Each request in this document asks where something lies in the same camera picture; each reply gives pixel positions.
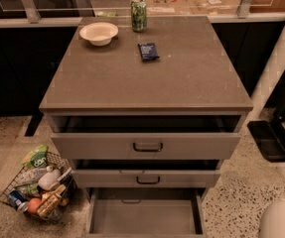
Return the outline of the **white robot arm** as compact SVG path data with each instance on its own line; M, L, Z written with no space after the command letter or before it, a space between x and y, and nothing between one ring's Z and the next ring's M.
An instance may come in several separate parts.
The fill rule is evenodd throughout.
M285 200L273 202L265 208L258 238L285 238Z

